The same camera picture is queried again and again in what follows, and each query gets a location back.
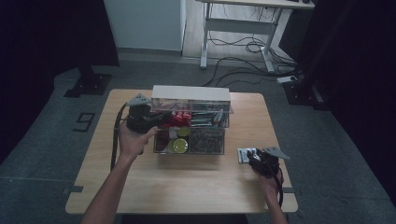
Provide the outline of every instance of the white desk frame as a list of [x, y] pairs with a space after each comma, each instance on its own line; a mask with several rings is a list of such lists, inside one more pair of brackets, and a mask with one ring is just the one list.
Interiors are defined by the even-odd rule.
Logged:
[[[271, 48], [271, 43], [274, 39], [276, 27], [279, 23], [280, 15], [283, 8], [299, 8], [299, 9], [313, 9], [315, 5], [310, 2], [305, 4], [300, 0], [299, 3], [288, 0], [196, 0], [206, 3], [205, 27], [204, 27], [204, 43], [201, 48], [201, 68], [206, 69], [207, 61], [207, 35], [209, 31], [232, 32], [242, 34], [256, 34], [268, 35], [265, 47], [261, 47], [262, 58], [269, 73], [274, 73], [274, 67], [268, 55]], [[215, 19], [210, 18], [211, 4], [231, 4], [242, 6], [256, 6], [256, 7], [275, 7], [276, 14], [273, 21], [238, 21], [229, 19]]]

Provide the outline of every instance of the black floor stand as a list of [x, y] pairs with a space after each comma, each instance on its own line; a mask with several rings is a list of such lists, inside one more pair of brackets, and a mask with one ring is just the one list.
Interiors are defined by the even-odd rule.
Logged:
[[81, 77], [74, 88], [64, 94], [64, 97], [78, 98], [81, 94], [103, 95], [111, 80], [111, 75], [95, 74], [89, 65], [80, 66], [78, 70]]
[[318, 83], [308, 88], [297, 82], [283, 83], [283, 89], [290, 105], [310, 105], [316, 110], [329, 110], [324, 87]]

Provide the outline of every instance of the white wall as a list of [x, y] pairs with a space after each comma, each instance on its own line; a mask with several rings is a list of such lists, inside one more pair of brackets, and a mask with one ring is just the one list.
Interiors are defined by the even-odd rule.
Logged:
[[182, 50], [185, 0], [105, 0], [117, 48]]

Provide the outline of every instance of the small white box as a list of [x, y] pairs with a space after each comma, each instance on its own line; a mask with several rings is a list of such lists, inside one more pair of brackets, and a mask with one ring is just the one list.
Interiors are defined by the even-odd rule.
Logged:
[[276, 79], [277, 84], [282, 84], [285, 82], [291, 82], [291, 81], [296, 81], [297, 77], [291, 76], [291, 77], [279, 77]]
[[151, 98], [193, 101], [231, 101], [230, 90], [227, 88], [187, 86], [154, 85]]
[[248, 151], [250, 151], [253, 154], [256, 154], [256, 148], [255, 147], [239, 147], [238, 148], [238, 161], [239, 163], [248, 163], [249, 158], [248, 158]]

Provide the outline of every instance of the green object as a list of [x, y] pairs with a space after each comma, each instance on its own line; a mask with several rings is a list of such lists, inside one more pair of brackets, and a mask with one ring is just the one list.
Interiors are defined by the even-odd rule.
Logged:
[[189, 147], [189, 144], [187, 143], [186, 140], [184, 140], [182, 138], [178, 138], [173, 143], [173, 146], [171, 147], [171, 149], [176, 153], [185, 153], [187, 151], [188, 147]]
[[181, 127], [176, 131], [176, 133], [180, 137], [186, 137], [190, 134], [190, 129], [188, 127]]
[[174, 143], [175, 143], [175, 139], [169, 140], [168, 148], [171, 149], [172, 151], [173, 151], [173, 145], [174, 145]]

